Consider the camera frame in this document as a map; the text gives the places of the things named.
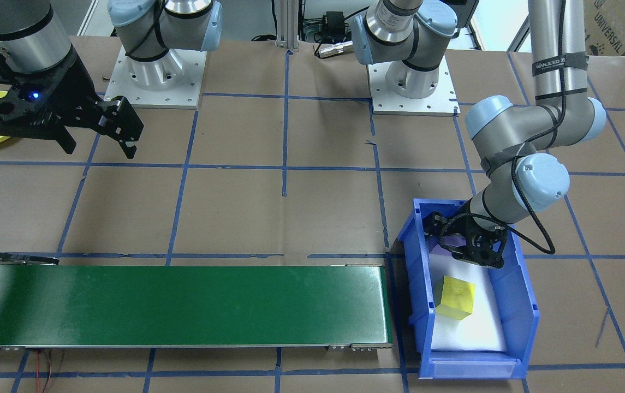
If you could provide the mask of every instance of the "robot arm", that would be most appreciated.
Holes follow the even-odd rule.
[[[71,154],[66,127],[87,127],[135,155],[142,122],[125,97],[103,102],[47,0],[0,0],[0,135],[57,141]]]
[[[601,103],[587,97],[582,0],[529,0],[529,12],[536,105],[515,107],[495,96],[472,107],[465,121],[491,183],[454,216],[427,222],[439,238],[462,236],[464,246],[442,247],[456,259],[482,266],[502,266],[507,224],[536,219],[535,212],[569,189],[564,165],[538,151],[592,139],[606,122]],[[546,252],[554,253],[546,239]]]
[[[141,90],[188,83],[187,65],[174,49],[209,52],[220,45],[222,6],[215,0],[111,0],[108,13],[128,57],[130,81]]]
[[[393,62],[388,86],[410,99],[434,92],[445,48],[458,32],[455,11],[439,0],[378,0],[352,24],[358,62]]]

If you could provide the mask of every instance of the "metal base plate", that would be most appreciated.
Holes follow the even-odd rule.
[[[121,47],[106,90],[105,100],[110,100],[115,96],[124,96],[135,108],[198,109],[207,52],[180,49],[176,52],[183,60],[185,71],[183,80],[172,89],[151,91],[143,90],[133,82],[128,73],[126,50]]]
[[[385,82],[385,73],[390,64],[368,65],[368,84],[373,97],[374,114],[452,116],[460,113],[445,57],[439,65],[441,78],[436,85],[436,91],[425,99],[409,99],[393,92]]]

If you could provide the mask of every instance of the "cardboard box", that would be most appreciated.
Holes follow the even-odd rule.
[[[584,0],[587,53],[625,56],[625,0]]]

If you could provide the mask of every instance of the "silver cylinder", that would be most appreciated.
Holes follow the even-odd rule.
[[[529,0],[531,43],[533,62],[557,56],[559,42],[559,11],[562,0]],[[584,3],[582,0],[567,0],[562,30],[562,54],[585,52]],[[586,70],[564,69],[565,90],[587,87]],[[552,70],[535,77],[536,96],[562,91],[559,86],[559,70]]]
[[[212,0],[167,0],[164,8],[177,14],[193,14],[205,10]]]
[[[47,0],[33,2],[0,0],[0,34],[16,33],[29,28],[42,20],[48,14],[48,10],[50,3]]]
[[[385,73],[385,82],[393,92],[410,99],[425,99],[433,94],[439,82],[439,69],[429,72],[407,67],[403,62],[390,64]]]
[[[153,62],[136,62],[128,58],[128,72],[133,82],[143,90],[167,90],[183,78],[183,60],[175,50]]]
[[[370,32],[379,40],[398,43],[412,34],[414,14],[396,15],[385,6],[383,0],[378,0],[375,5],[368,8],[365,22]]]
[[[414,10],[414,8],[419,8],[424,0],[390,0],[390,3],[403,10]]]
[[[53,67],[65,58],[71,47],[70,38],[56,17],[40,32],[16,40],[0,41],[0,49],[9,53],[9,67],[23,74]]]
[[[519,222],[528,217],[528,211],[524,209],[513,191],[514,182],[511,180],[511,164],[500,166],[492,176],[490,176],[490,184],[485,187],[482,192],[472,197],[470,201],[470,212],[489,217],[482,201],[489,206],[489,212],[496,217],[509,224]],[[489,231],[494,230],[495,224],[484,219],[476,218],[475,222],[480,227]]]

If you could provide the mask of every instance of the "black label band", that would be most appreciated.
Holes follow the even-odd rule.
[[[586,70],[589,68],[589,56],[584,52],[567,53],[562,56],[550,57],[533,63],[533,76],[545,74],[552,70],[567,68]]]

